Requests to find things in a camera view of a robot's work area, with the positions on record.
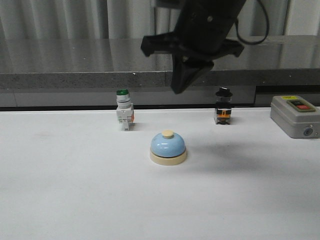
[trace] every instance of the cable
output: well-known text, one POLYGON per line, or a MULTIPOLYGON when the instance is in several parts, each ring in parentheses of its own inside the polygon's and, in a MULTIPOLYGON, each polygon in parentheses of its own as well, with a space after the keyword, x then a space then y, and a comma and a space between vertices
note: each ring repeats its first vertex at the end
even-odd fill
POLYGON ((235 30, 236 30, 236 36, 238 37, 239 41, 242 42, 243 44, 246 44, 246 45, 258 45, 260 43, 262 43, 264 40, 266 40, 266 38, 268 37, 269 35, 269 29, 270 29, 270 23, 269 23, 269 17, 268 17, 268 13, 267 13, 267 10, 264 6, 264 4, 261 2, 261 0, 257 0, 258 3, 260 4, 261 8, 262 8, 262 11, 264 13, 264 16, 265 16, 265 23, 266 23, 266 28, 265 28, 265 35, 264 35, 264 38, 259 40, 259 41, 247 41, 245 39, 243 39, 240 35, 239 35, 239 31, 238 31, 238 25, 239 25, 239 20, 238 18, 236 19, 234 25, 235 25, 235 30))

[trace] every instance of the white curtain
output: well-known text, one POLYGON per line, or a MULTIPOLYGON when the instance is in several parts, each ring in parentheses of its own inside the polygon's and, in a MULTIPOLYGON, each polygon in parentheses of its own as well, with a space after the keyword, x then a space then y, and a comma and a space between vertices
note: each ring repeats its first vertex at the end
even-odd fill
MULTIPOLYGON (((263 2, 270 35, 319 34, 320 0, 263 2)), ((178 16, 179 10, 156 7, 153 0, 0 0, 0 39, 140 39, 172 31, 178 16)), ((265 25, 257 1, 247 0, 240 34, 262 36, 265 25)))

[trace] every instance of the black cap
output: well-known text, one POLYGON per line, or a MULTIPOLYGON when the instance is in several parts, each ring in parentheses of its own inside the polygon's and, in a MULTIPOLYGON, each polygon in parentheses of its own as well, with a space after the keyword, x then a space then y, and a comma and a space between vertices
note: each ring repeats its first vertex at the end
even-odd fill
POLYGON ((215 93, 215 95, 217 97, 225 97, 225 98, 230 98, 232 97, 232 93, 230 92, 230 89, 226 88, 226 87, 220 87, 219 91, 217 91, 215 93))

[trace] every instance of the bell base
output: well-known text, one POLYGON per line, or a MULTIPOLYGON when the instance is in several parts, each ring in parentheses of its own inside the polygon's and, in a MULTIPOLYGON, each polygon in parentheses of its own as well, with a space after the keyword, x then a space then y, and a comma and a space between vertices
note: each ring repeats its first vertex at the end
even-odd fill
POLYGON ((164 166, 178 165, 178 164, 181 164, 184 160, 186 160, 187 150, 185 150, 182 154, 174 157, 161 157, 161 156, 155 155, 150 150, 150 158, 153 162, 159 165, 164 165, 164 166))

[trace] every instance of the robotic arm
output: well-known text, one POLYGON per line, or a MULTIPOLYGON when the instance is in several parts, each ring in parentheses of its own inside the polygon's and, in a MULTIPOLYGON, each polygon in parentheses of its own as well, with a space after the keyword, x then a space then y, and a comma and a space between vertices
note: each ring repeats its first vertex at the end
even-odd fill
POLYGON ((199 76, 209 72, 213 60, 232 54, 238 57, 244 47, 226 39, 246 0, 161 0, 183 5, 173 32, 144 36, 141 50, 151 54, 172 54, 171 88, 182 93, 199 76))

